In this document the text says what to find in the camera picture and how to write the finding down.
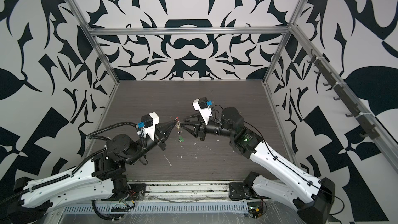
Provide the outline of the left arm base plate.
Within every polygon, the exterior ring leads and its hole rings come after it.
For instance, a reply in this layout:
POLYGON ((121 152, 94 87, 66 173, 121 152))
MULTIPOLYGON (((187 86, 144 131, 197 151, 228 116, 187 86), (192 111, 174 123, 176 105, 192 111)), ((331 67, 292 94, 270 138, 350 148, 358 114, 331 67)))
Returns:
POLYGON ((118 201, 118 200, 126 200, 126 201, 136 201, 141 200, 146 194, 147 184, 145 183, 128 183, 128 185, 124 188, 121 186, 117 186, 112 192, 112 196, 106 201, 118 201))

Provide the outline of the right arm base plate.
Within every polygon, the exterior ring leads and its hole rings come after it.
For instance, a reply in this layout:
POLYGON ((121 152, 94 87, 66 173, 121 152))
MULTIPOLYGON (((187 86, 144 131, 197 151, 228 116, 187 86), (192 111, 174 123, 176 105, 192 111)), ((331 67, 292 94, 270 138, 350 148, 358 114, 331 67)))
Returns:
POLYGON ((244 183, 229 183, 229 199, 232 201, 261 200, 252 188, 244 183))

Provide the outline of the aluminium frame corner post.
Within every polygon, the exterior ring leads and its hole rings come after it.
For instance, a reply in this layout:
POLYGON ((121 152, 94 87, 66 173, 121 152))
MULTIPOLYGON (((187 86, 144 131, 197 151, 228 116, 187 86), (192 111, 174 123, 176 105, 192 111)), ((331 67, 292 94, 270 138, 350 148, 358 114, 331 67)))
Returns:
POLYGON ((95 50, 96 54, 98 55, 100 61, 104 65, 107 73, 110 75, 111 79, 114 81, 116 85, 119 85, 119 78, 117 77, 115 71, 113 70, 108 58, 104 54, 103 50, 101 49, 99 43, 95 39, 94 36, 90 34, 91 28, 89 27, 88 22, 86 21, 82 11, 80 10, 77 1, 76 0, 65 0, 65 2, 68 4, 70 7, 74 17, 76 18, 78 24, 80 25, 83 33, 85 34, 86 38, 88 39, 88 42, 92 46, 92 48, 95 50))

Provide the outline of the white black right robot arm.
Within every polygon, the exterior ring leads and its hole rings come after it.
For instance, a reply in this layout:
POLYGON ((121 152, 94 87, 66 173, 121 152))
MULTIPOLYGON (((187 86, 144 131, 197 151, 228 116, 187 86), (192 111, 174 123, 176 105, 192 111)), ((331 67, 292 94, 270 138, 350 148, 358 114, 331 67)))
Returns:
POLYGON ((229 138, 239 155, 262 166, 276 176, 275 183, 251 172, 244 180, 248 190, 258 197, 282 203, 307 224, 325 224, 335 201, 335 184, 327 177, 320 179, 298 168, 265 141, 260 132, 246 122, 234 107, 222 110, 219 118, 211 118, 211 109, 199 110, 187 117, 180 127, 205 140, 208 134, 229 138))

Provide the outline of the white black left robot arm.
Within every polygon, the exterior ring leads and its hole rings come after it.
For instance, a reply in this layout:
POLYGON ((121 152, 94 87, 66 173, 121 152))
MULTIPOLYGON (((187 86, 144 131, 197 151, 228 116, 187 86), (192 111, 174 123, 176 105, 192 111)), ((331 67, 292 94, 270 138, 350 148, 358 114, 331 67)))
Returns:
POLYGON ((30 224, 58 208, 85 201, 118 201, 131 189, 124 174, 127 165, 147 165, 146 154, 158 146, 165 150, 177 120, 164 123, 119 122, 88 135, 106 146, 83 159, 76 167, 39 180, 16 181, 14 195, 1 201, 5 217, 1 223, 30 224))

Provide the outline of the black wall hook rail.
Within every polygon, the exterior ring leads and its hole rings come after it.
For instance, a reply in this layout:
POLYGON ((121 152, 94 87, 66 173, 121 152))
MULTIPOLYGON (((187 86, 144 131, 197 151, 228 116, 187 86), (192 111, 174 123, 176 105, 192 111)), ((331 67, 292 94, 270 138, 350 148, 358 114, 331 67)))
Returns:
POLYGON ((347 118, 354 118, 364 130, 360 133, 363 138, 370 138, 375 140, 380 137, 376 130, 376 124, 371 120, 371 113, 361 106, 359 99, 354 95, 348 84, 337 74, 333 67, 329 64, 325 57, 318 57, 311 51, 311 59, 308 63, 312 63, 317 70, 316 74, 321 74, 326 83, 323 85, 331 88, 337 96, 333 99, 335 101, 342 101, 349 113, 345 116, 347 118))

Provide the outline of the aluminium frame top crossbar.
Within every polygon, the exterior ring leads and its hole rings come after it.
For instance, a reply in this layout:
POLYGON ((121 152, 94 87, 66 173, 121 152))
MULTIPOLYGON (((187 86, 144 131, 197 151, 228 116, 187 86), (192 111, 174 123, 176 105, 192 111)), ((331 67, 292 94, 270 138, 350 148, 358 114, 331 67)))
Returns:
POLYGON ((194 34, 285 34, 287 27, 190 27, 190 28, 88 28, 92 36, 194 35, 194 34))

